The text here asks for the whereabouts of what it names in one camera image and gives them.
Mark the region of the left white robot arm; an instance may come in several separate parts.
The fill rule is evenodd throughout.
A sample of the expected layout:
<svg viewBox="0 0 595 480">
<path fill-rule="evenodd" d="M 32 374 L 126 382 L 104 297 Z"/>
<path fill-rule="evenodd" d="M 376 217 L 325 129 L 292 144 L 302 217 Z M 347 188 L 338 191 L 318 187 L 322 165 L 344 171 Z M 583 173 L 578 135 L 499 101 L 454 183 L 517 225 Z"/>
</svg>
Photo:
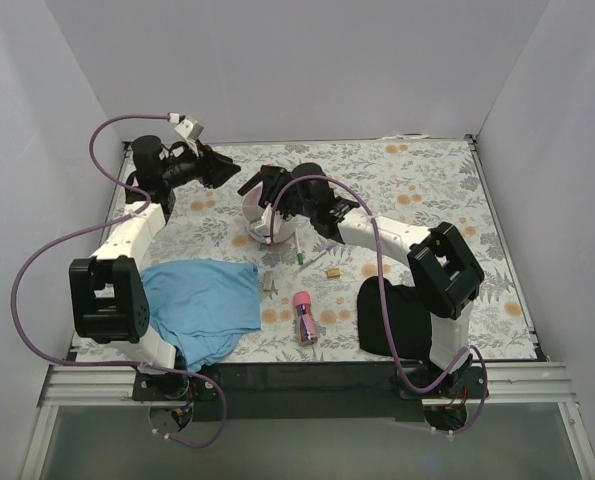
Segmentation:
<svg viewBox="0 0 595 480">
<path fill-rule="evenodd" d="M 145 135 L 133 141 L 131 150 L 135 170 L 124 189 L 126 221 L 89 258 L 69 267 L 74 325 L 79 337 L 111 344 L 135 362 L 146 387 L 177 400 L 188 392 L 190 377 L 179 349 L 150 325 L 139 265 L 170 219 L 175 188 L 198 181 L 216 189 L 241 168 L 200 141 L 165 147 L 159 137 Z"/>
</svg>

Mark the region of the white round divided organizer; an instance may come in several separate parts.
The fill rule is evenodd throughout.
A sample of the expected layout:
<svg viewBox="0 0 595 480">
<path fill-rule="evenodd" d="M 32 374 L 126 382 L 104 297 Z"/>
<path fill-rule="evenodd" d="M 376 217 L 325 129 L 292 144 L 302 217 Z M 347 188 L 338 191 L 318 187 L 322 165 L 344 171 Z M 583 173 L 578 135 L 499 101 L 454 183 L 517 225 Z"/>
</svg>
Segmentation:
<svg viewBox="0 0 595 480">
<path fill-rule="evenodd" d="M 244 225 L 248 234 L 259 243 L 271 245 L 288 240 L 296 231 L 297 218 L 290 217 L 284 220 L 277 212 L 271 223 L 271 206 L 260 207 L 262 186 L 254 187 L 242 201 L 242 214 Z"/>
</svg>

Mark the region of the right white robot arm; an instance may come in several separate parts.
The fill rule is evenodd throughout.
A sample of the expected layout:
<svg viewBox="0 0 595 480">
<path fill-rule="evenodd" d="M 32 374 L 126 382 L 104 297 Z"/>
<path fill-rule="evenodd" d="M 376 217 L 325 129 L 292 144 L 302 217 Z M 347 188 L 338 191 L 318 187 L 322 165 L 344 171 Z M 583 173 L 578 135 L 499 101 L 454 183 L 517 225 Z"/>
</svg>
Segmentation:
<svg viewBox="0 0 595 480">
<path fill-rule="evenodd" d="M 484 272 L 458 228 L 442 222 L 420 227 L 373 213 L 358 193 L 326 176 L 316 163 L 304 163 L 288 171 L 263 165 L 238 190 L 245 196 L 260 188 L 258 221 L 264 239 L 274 241 L 279 221 L 303 216 L 322 237 L 339 244 L 375 252 L 407 267 L 414 290 L 429 312 L 431 345 L 429 385 L 414 385 L 405 372 L 399 374 L 415 394 L 435 392 L 452 397 L 466 384 L 466 375 L 477 349 L 468 342 L 469 322 L 479 296 Z"/>
</svg>

